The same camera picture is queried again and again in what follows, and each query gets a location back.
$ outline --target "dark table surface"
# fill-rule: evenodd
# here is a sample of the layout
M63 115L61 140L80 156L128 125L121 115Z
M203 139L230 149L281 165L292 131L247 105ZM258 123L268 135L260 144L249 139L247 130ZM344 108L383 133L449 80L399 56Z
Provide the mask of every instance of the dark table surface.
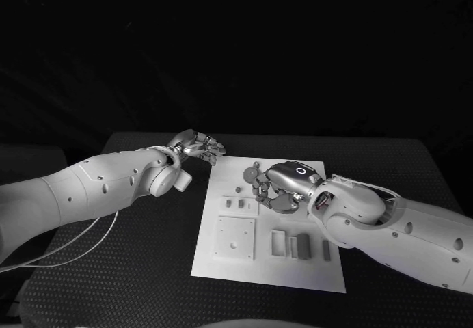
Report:
M322 161L340 174L405 198L458 211L428 151L409 139L213 135L229 156ZM171 133L115 133L102 153L162 145ZM210 166L188 159L184 193L136 199L96 249L67 265L35 269L21 301L25 327L197 327L270 318L321 327L473 327L473 296L432 287L340 249L345 294L190 276ZM53 264L79 255L110 224L105 217ZM53 250L89 222L63 226Z

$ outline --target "table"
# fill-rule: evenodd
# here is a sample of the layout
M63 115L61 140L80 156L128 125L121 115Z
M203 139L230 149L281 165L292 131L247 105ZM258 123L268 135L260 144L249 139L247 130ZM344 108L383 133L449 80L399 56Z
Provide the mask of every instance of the table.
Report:
M162 145L172 133L115 133L103 152ZM213 135L229 156L322 161L328 174L394 190L459 211L428 151L410 139ZM136 199L119 211L96 249L64 266L35 269L20 304L24 327L197 327L237 318L270 318L321 327L469 327L473 296L432 287L340 249L347 293L190 276L210 166L188 159L184 193ZM53 264L97 241L112 215L58 254ZM89 222L63 226L48 250Z

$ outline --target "dark wall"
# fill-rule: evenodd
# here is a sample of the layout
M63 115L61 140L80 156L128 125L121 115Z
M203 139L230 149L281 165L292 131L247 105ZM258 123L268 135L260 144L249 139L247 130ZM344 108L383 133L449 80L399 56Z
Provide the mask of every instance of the dark wall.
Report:
M71 163L113 131L413 138L473 215L469 1L1 12L1 143Z

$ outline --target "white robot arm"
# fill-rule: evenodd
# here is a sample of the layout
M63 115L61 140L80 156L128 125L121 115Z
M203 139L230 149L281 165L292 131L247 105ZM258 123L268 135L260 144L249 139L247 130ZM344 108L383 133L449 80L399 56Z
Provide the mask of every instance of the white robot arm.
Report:
M273 200L269 186L279 194ZM380 198L371 188L390 196ZM469 218L337 175L324 181L298 162L279 163L258 176L253 194L278 213L307 205L308 220L335 246L357 248L420 282L473 294Z
M185 130L167 146L93 156L48 176L0 186L0 263L50 229L112 214L171 186L184 191L191 177L181 161L191 156L214 165L223 154L210 136Z

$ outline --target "screw hole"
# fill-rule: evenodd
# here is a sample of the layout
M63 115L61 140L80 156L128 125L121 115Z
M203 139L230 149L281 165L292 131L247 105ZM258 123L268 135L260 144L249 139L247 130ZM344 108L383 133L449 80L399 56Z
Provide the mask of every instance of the screw hole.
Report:
M412 223L410 222L407 222L406 223L406 226L403 227L403 232L406 233L406 234L409 234L410 232L412 232Z
M458 238L452 243L452 248L458 251L462 248L462 240Z

